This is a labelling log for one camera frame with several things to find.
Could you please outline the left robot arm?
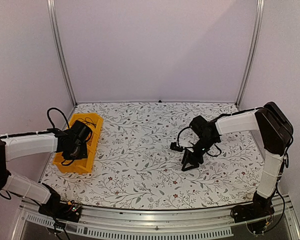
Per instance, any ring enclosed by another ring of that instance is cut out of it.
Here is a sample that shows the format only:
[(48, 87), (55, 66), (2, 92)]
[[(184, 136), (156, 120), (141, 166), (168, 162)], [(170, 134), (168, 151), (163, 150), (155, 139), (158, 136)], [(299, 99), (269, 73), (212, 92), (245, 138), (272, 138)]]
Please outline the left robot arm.
[(65, 211), (60, 195), (49, 186), (12, 173), (7, 169), (7, 162), (31, 155), (61, 153), (65, 161), (73, 163), (88, 156), (87, 143), (92, 136), (91, 128), (78, 120), (66, 130), (53, 127), (0, 135), (0, 191), (31, 199), (44, 205), (53, 217), (60, 217)]

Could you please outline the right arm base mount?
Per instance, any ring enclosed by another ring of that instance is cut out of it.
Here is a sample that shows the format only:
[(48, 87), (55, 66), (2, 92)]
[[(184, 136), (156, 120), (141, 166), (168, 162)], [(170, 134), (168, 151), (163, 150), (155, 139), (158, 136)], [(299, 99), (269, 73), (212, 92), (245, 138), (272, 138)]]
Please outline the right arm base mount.
[(238, 204), (231, 208), (230, 216), (235, 223), (245, 222), (246, 227), (253, 235), (264, 234), (274, 218), (272, 204), (262, 206), (259, 202)]

